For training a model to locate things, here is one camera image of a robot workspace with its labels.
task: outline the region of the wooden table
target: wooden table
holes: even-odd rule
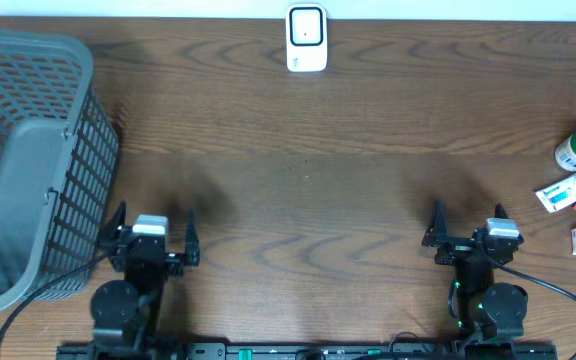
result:
[[[328,67],[286,70],[284,23],[0,18],[77,36],[121,128],[112,209],[172,223],[198,212],[200,268],[166,285],[162,331],[231,341],[389,340],[456,328],[453,269],[421,238],[441,196],[455,235],[502,202],[526,238],[512,265],[576,293],[570,229],[533,191],[566,173],[554,147],[576,130],[576,24],[331,21]],[[576,304],[529,293],[525,339],[576,350]],[[29,306],[4,359],[51,359],[91,338],[89,300]],[[0,326],[9,311],[0,314]]]

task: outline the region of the laundry basket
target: laundry basket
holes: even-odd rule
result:
[[[119,144],[92,73],[74,38],[0,30],[0,311],[94,256]]]

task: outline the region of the black square outline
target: black square outline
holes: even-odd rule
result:
[[[295,41],[292,38],[292,12],[295,10],[317,10],[317,11],[319,11],[319,34],[321,34],[321,36],[319,37],[318,43],[295,44]],[[290,43],[293,44],[294,46],[319,46],[324,42],[324,14],[321,12],[320,8],[314,7],[314,6],[292,8],[290,10],[290,12],[288,13],[288,23],[290,25],[288,27],[290,29]]]

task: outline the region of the perforated basket side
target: perforated basket side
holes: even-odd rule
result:
[[[56,204],[42,267],[33,288],[80,267],[94,254],[117,166],[119,141],[92,87],[74,136],[77,140],[66,181]],[[40,299],[67,297],[81,290],[89,278],[90,271],[86,271],[53,287]]]

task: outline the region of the wood plank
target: wood plank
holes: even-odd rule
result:
[[[576,293],[572,209],[533,191],[566,176],[554,147],[576,129],[576,24],[333,21],[321,74],[285,68],[284,25],[265,20],[0,18],[70,34],[121,128],[110,207],[167,215],[181,249],[198,212],[199,269],[168,282],[161,329],[231,341],[386,341],[455,329],[452,269],[420,247],[441,196],[468,235],[502,202],[526,243],[518,270]],[[3,358],[49,359],[87,341],[86,290],[36,303]],[[576,304],[525,287],[525,339],[576,350]],[[0,314],[0,326],[6,311]]]

